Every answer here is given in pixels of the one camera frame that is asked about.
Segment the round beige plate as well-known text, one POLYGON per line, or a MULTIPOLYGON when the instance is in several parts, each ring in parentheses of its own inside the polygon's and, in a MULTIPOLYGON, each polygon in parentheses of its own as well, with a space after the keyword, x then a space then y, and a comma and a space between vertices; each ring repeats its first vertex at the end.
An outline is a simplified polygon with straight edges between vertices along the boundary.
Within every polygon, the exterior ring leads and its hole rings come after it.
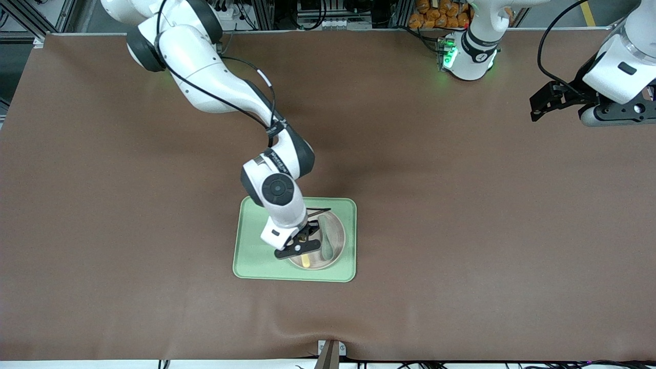
POLYGON ((309 253, 310 261, 312 262, 312 266, 309 269, 304 269, 301 265, 301 256, 296 256, 296 257, 291 257, 288 258, 289 262, 291 262, 293 265, 300 267, 304 270, 323 270, 327 269, 328 267, 332 266, 337 262, 337 260, 340 258, 342 252, 346 248, 346 231, 344 229, 344 226, 341 222, 341 220, 338 218, 338 216, 330 209, 330 208, 307 208, 307 217, 309 218, 309 221, 318 221, 318 216, 330 212, 331 217, 332 217, 332 222, 335 227, 335 236, 333 238, 333 246, 335 250, 335 255, 333 261, 323 261, 323 258, 321 257, 321 250, 318 250, 316 252, 309 253))

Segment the green plastic spoon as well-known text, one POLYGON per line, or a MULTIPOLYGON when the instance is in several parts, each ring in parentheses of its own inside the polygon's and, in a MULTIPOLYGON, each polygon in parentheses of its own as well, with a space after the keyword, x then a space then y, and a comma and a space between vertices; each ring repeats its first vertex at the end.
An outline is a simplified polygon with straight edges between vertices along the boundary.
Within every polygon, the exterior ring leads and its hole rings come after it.
POLYGON ((321 257, 323 261, 333 261, 335 250, 333 238, 335 236, 335 227, 332 222, 330 212, 318 216, 319 228, 321 232, 321 257))

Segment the light green rectangular tray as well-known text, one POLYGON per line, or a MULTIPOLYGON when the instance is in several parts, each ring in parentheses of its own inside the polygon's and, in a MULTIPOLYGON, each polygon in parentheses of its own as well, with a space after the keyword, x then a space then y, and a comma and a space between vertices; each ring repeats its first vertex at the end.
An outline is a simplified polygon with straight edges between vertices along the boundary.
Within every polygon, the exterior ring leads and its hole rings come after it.
POLYGON ((241 202, 237 223, 234 275, 246 279, 341 283, 354 278, 357 265, 356 204, 348 198, 305 197, 304 200, 308 208, 330 208, 341 220, 346 231, 346 248, 337 262, 323 270, 304 270, 288 259, 277 259, 274 248, 260 238, 269 215, 265 208, 246 197, 241 202))

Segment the brown table mat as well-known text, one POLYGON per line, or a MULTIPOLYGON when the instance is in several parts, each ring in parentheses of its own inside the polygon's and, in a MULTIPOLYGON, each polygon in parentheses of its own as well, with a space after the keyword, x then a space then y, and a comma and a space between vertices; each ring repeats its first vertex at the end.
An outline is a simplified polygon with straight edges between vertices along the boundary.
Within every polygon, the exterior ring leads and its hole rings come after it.
POLYGON ((353 199, 347 283, 232 271, 242 114, 195 110, 124 35, 49 35, 0 129, 0 360, 656 360, 656 125, 534 123, 541 34, 438 71, 405 31, 237 34, 353 199))

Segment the orange snack bag pile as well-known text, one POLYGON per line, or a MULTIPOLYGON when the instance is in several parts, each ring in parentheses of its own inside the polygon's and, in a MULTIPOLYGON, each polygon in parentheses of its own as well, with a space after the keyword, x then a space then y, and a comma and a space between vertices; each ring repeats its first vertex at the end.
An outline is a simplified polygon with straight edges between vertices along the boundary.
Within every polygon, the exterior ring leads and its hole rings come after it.
POLYGON ((407 27, 412 29, 466 29, 474 7, 466 0, 416 0, 407 27))

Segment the white flat power strip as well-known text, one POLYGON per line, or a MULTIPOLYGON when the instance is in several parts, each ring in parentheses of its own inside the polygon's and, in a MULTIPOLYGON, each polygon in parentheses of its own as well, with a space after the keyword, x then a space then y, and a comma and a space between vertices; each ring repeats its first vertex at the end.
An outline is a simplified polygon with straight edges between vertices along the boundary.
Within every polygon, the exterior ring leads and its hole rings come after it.
POLYGON ((321 30, 369 30, 373 24, 362 18, 328 18, 322 21, 321 30))

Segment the white power strip with plugs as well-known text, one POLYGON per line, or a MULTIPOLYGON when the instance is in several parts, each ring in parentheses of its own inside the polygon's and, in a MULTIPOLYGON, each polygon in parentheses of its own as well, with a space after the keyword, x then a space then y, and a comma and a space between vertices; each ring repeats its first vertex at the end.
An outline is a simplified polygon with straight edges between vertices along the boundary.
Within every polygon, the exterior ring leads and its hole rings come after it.
POLYGON ((215 12, 221 23, 232 24, 243 19, 243 14, 239 7, 234 2, 228 2, 227 0, 225 2, 216 2, 215 12))

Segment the grey metal post bracket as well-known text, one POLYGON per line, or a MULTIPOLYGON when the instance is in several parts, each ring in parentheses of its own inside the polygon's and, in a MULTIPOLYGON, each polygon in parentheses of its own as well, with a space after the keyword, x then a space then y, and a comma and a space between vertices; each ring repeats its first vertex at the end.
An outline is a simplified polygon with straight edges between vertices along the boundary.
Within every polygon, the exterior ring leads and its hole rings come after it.
POLYGON ((342 357, 346 357, 345 343, 338 340, 319 340, 318 359, 314 369, 339 369, 342 357))

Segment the aluminium frame profile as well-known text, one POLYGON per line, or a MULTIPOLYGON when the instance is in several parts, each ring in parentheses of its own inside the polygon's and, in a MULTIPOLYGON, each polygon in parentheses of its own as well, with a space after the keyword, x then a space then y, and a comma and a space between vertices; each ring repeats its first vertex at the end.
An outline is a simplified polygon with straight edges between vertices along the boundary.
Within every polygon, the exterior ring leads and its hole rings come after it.
POLYGON ((68 27, 77 0, 0 0, 0 44, 42 44, 68 27))

